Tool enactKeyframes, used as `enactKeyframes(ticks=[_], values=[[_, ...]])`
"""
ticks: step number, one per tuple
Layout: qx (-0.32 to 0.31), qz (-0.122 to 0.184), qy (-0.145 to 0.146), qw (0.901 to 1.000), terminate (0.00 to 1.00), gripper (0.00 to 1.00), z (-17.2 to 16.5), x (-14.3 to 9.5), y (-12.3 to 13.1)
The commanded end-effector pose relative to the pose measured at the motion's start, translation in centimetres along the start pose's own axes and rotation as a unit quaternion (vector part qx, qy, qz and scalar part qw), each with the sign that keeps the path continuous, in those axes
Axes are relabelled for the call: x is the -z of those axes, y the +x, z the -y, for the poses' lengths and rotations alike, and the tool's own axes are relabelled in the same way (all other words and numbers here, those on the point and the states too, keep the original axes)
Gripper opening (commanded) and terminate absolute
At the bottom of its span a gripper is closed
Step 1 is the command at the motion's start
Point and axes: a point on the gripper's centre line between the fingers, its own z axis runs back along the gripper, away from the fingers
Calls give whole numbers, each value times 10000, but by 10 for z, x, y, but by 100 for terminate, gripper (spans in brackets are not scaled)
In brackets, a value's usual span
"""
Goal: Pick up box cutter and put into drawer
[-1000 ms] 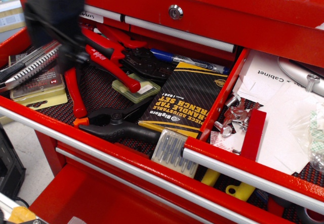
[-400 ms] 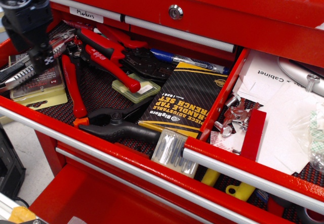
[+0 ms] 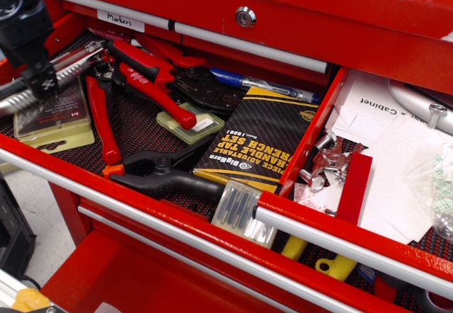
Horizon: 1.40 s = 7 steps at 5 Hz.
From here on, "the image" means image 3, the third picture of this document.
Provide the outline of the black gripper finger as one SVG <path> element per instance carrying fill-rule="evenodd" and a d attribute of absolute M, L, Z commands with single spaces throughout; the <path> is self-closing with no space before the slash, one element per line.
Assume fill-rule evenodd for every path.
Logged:
<path fill-rule="evenodd" d="M 21 76 L 38 100 L 55 95 L 59 90 L 57 75 L 50 62 L 37 63 L 28 67 L 21 72 Z"/>

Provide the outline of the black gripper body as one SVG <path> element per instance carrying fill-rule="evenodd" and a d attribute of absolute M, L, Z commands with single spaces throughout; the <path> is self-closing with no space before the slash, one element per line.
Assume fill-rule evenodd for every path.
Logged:
<path fill-rule="evenodd" d="M 1 0 L 1 51 L 13 67 L 46 66 L 53 30 L 44 0 Z"/>

